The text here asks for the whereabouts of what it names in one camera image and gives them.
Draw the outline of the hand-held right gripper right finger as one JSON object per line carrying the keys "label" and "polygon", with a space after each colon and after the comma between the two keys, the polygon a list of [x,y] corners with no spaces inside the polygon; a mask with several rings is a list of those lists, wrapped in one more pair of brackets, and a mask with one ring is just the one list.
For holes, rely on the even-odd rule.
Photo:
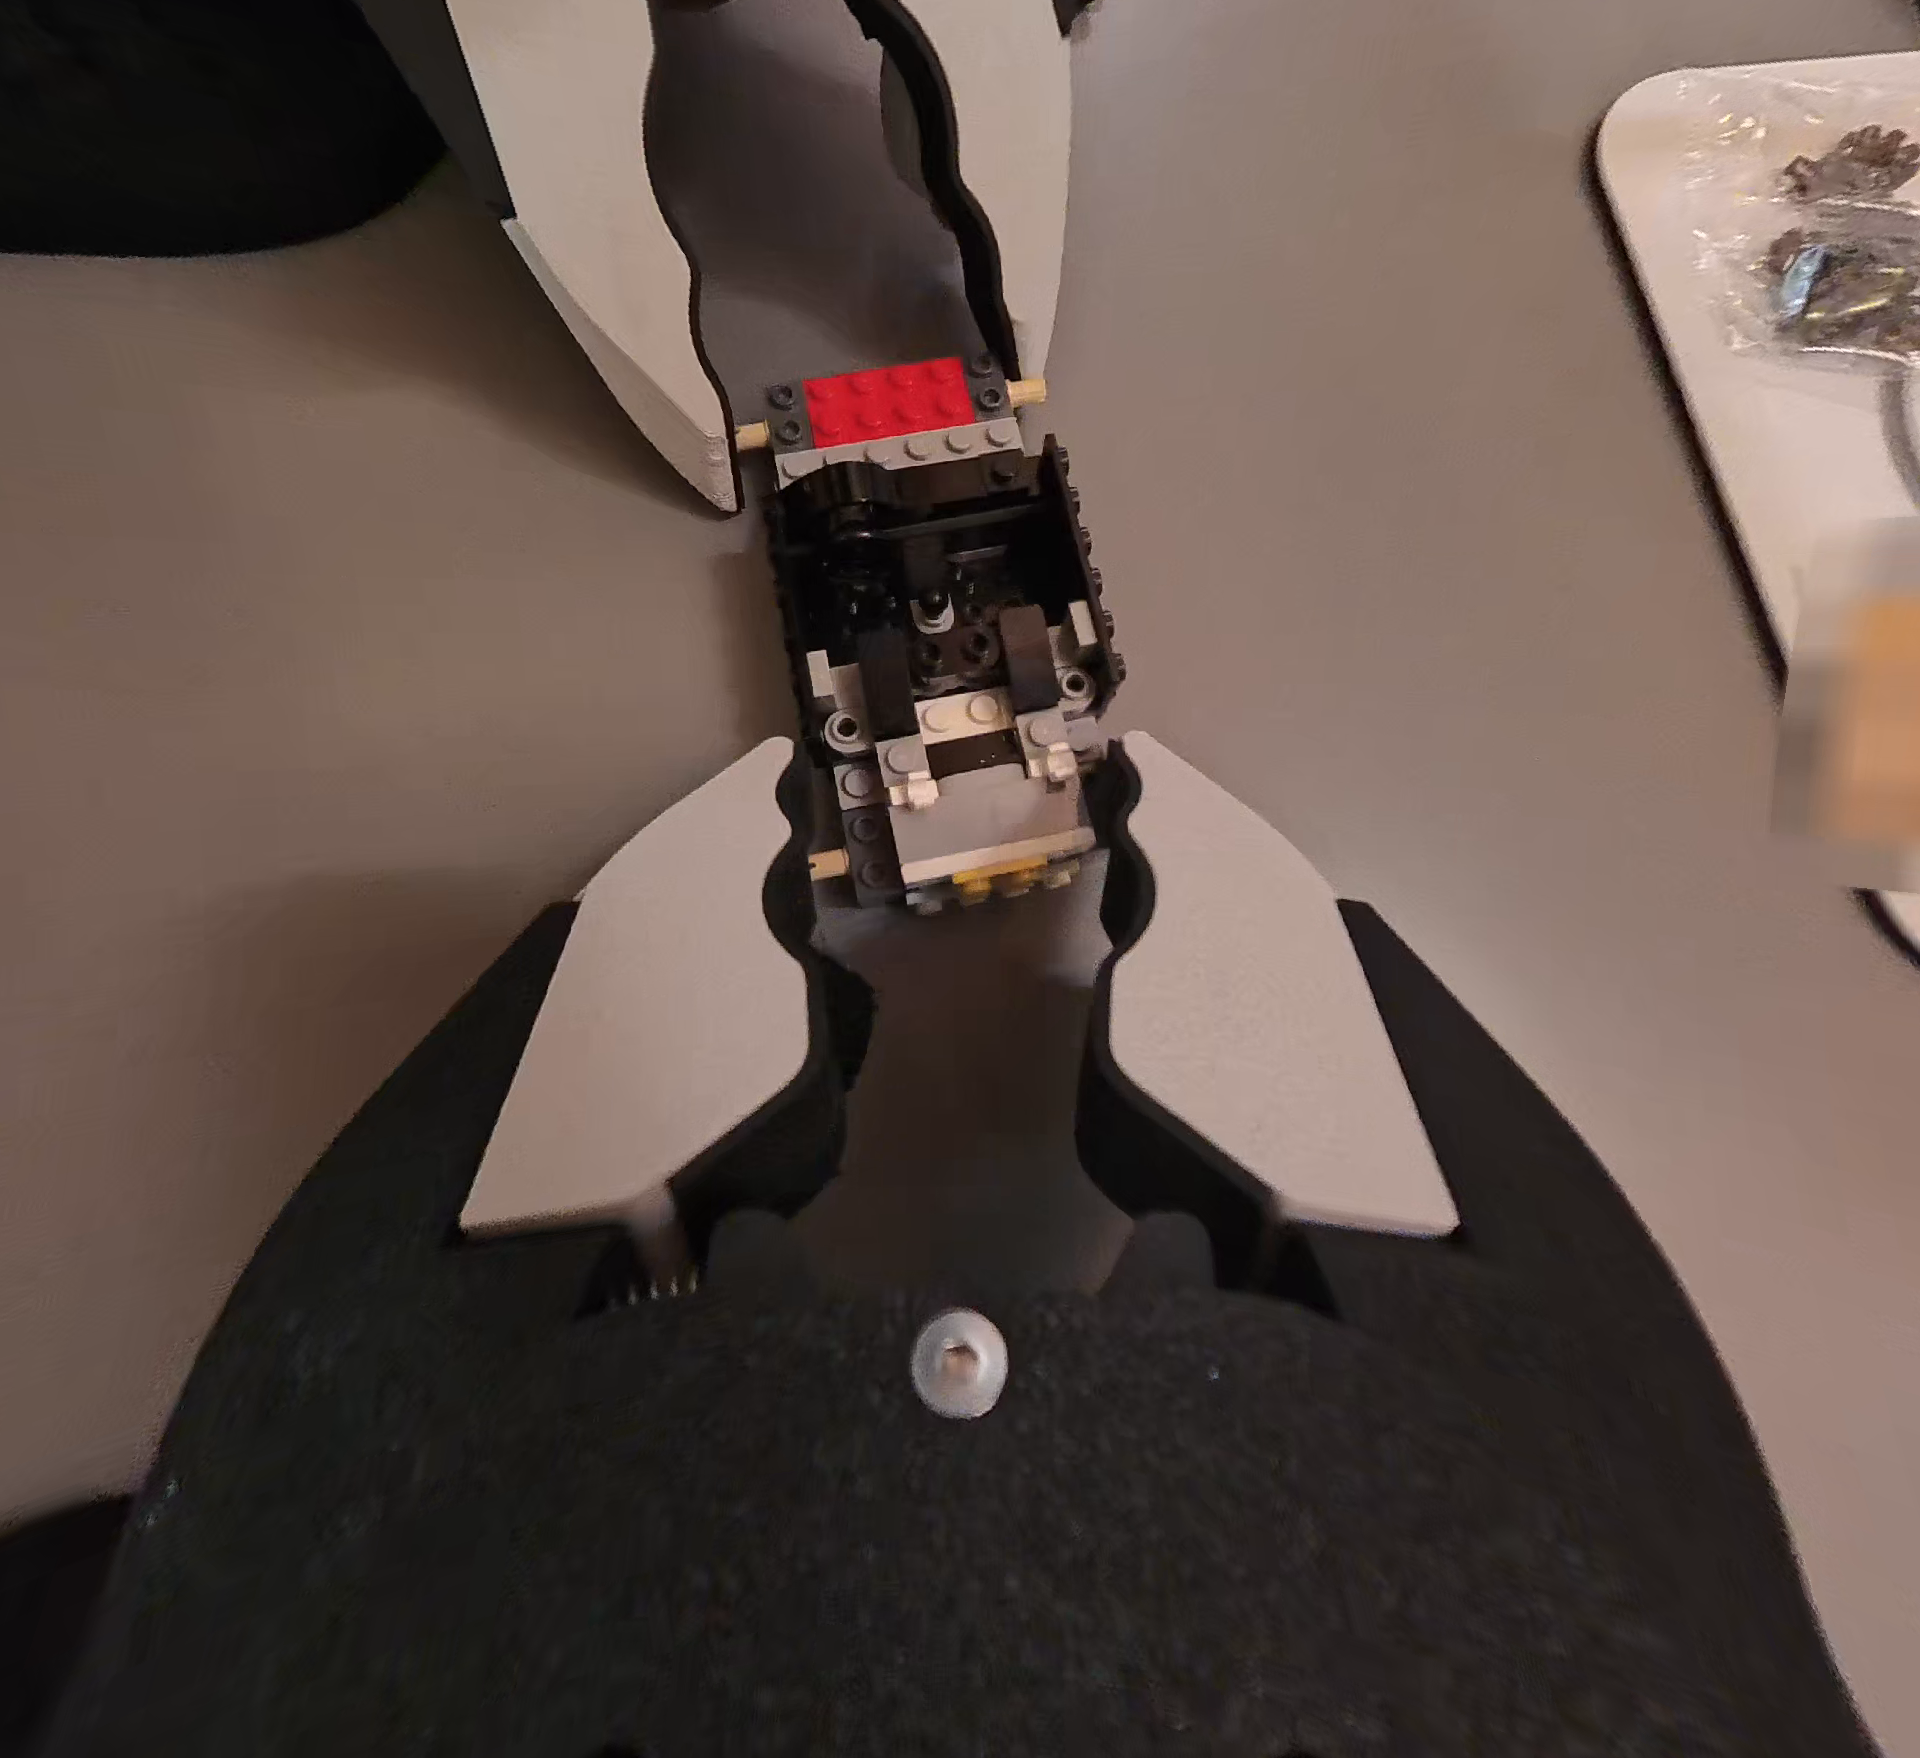
{"label": "hand-held right gripper right finger", "polygon": [[1332,883],[1147,733],[1107,758],[1107,869],[1077,1159],[1212,1283],[1306,1283],[1309,1229],[1443,1245],[1458,1226]]}

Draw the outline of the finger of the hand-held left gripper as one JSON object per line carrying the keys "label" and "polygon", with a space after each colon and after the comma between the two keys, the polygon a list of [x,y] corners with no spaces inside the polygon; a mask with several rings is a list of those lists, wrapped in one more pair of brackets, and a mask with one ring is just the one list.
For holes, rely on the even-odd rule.
{"label": "finger of the hand-held left gripper", "polygon": [[740,511],[699,275],[645,140],[650,0],[353,0],[639,435]]}
{"label": "finger of the hand-held left gripper", "polygon": [[901,177],[958,254],[977,339],[1047,388],[1066,270],[1074,0],[846,0],[881,53]]}

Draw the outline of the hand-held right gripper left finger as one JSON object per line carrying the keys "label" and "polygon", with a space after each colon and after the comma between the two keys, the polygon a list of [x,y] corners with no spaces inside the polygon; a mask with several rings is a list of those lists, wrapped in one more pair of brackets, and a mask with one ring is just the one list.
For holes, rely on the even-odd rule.
{"label": "hand-held right gripper left finger", "polygon": [[819,945],[814,770],[768,739],[585,885],[460,1215],[473,1241],[612,1225],[656,1281],[727,1218],[838,1178],[874,1032]]}

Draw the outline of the toy brick car chassis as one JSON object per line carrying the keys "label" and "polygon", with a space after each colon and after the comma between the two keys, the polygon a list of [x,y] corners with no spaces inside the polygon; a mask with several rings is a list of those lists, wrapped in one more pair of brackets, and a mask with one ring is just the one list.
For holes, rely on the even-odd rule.
{"label": "toy brick car chassis", "polygon": [[817,883],[940,915],[1074,883],[1126,668],[1041,380],[994,353],[764,388],[758,495]]}

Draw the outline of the grey desk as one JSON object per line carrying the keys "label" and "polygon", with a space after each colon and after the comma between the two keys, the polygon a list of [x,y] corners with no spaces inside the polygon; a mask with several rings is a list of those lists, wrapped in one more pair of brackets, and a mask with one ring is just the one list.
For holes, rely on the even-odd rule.
{"label": "grey desk", "polygon": [[[1577,1124],[1812,1560],[1916,1523],[1916,971],[1774,696],[1581,177],[1908,0],[1113,0],[1050,370],[1142,727]],[[4,261],[4,1514],[135,1481],[305,1170],[789,712],[764,566],[453,167],[350,236]]]}

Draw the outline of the black quilted pad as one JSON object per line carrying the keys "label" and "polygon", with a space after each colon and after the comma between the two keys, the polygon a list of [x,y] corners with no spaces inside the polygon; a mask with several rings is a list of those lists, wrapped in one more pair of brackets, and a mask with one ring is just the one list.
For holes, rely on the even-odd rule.
{"label": "black quilted pad", "polygon": [[3,250],[271,253],[445,154],[356,0],[3,0]]}

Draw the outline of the book stand with white base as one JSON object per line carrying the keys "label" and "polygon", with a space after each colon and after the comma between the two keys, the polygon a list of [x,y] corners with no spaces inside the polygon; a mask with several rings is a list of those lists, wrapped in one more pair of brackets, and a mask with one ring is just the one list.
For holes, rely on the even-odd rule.
{"label": "book stand with white base", "polygon": [[1700,253],[1748,254],[1747,213],[1788,159],[1869,123],[1914,132],[1916,78],[1912,49],[1666,71],[1620,93],[1589,140],[1621,283],[1774,689],[1807,569],[1916,523],[1916,371],[1737,343]]}

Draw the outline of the clear plastic parts bag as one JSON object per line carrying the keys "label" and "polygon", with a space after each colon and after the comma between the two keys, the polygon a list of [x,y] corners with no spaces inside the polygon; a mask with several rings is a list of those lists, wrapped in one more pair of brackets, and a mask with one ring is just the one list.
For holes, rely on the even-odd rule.
{"label": "clear plastic parts bag", "polygon": [[1687,164],[1683,202],[1725,342],[1916,367],[1916,182],[1906,125],[1723,121]]}

